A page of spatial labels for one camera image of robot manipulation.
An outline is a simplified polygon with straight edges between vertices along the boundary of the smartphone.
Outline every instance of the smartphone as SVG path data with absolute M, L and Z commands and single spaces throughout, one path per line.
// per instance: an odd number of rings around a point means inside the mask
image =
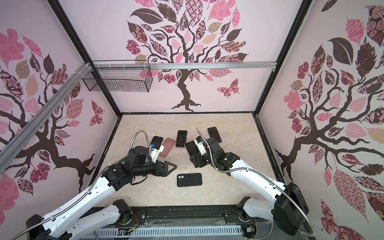
M 184 147 L 184 144 L 186 142 L 187 142 L 187 131 L 179 130 L 177 132 L 176 147 Z
M 163 138 L 162 138 L 162 137 L 158 137 L 158 136 L 154 136 L 154 137 L 152 138 L 151 143 L 155 143 L 155 142 L 161 144 L 161 143 L 163 142 Z
M 218 134 L 216 127 L 208 128 L 209 137 L 213 137 L 218 143 L 221 143 L 220 135 Z
M 200 153 L 194 141 L 187 142 L 186 144 L 184 144 L 184 147 L 187 150 L 189 157 L 192 157 L 193 155 Z
M 177 175 L 178 187 L 200 186 L 202 184 L 201 173 L 185 173 Z
M 162 145 L 164 146 L 164 150 L 159 154 L 159 156 L 167 157 L 169 151 L 172 149 L 173 145 L 175 145 L 175 140 L 168 137 Z

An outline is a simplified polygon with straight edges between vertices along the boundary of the wall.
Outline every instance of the wall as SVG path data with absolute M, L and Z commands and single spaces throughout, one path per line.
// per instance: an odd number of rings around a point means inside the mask
M 260 113 L 316 239 L 382 238 L 382 3 L 315 1 Z
M 46 1 L 0 7 L 2 149 L 83 61 Z M 71 91 L 0 176 L 2 239 L 88 185 L 116 119 L 102 93 L 89 92 L 82 81 Z
M 151 64 L 210 58 L 212 62 L 276 61 L 301 4 L 300 0 L 60 2 L 92 60 L 149 59 Z M 149 93 L 111 94 L 122 112 L 254 111 L 270 69 L 199 71 L 195 74 L 200 81 L 191 83 L 190 72 L 181 71 L 179 79 L 173 70 L 169 84 L 159 82 L 155 71 Z M 235 79 L 239 94 L 229 88 Z M 224 87 L 232 95 L 229 99 L 217 90 Z

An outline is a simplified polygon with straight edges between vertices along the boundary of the butterfly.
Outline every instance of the butterfly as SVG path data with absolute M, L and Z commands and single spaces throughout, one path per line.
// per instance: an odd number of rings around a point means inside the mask
M 91 118 L 91 121 L 89 122 L 89 126 L 95 125 L 96 123 L 97 124 L 102 123 L 103 119 L 100 115 L 102 115 L 103 111 L 105 111 L 101 107 L 98 107 L 97 104 L 93 100 L 92 100 L 92 108 L 93 108 L 93 111 L 95 112 L 95 114 Z
M 224 93 L 224 96 L 226 96 L 229 99 L 229 96 L 232 95 L 232 93 L 239 93 L 239 88 L 238 88 L 238 78 L 236 78 L 232 83 L 229 88 L 218 88 L 217 90 L 221 93 Z

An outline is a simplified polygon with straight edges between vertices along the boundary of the beige table surface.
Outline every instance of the beige table surface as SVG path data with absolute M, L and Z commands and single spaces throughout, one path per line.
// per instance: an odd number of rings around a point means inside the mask
M 138 130 L 147 132 L 149 142 L 153 136 L 176 140 L 178 130 L 187 130 L 189 142 L 198 136 L 195 128 L 209 138 L 209 127 L 217 128 L 222 139 L 220 146 L 225 152 L 233 152 L 251 167 L 275 179 L 251 113 L 124 115 L 102 167 L 127 154 Z M 143 133 L 137 136 L 133 146 L 146 146 Z M 210 165 L 194 168 L 185 148 L 173 146 L 166 158 L 158 157 L 158 160 L 176 164 L 177 169 L 167 177 L 148 175 L 143 183 L 134 186 L 127 184 L 97 206 L 107 206 L 117 199 L 124 199 L 129 206 L 237 204 L 244 196 L 264 199 L 247 184 L 217 172 Z M 202 175 L 201 186 L 177 187 L 178 174 L 195 172 Z M 141 176 L 136 177 L 136 181 L 142 179 Z

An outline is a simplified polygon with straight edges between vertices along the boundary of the black wire mesh basket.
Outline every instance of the black wire mesh basket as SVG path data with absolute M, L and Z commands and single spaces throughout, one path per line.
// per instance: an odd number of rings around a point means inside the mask
M 153 80 L 149 63 L 144 60 L 136 63 L 140 63 L 140 66 L 96 66 L 83 81 L 90 91 L 149 92 Z

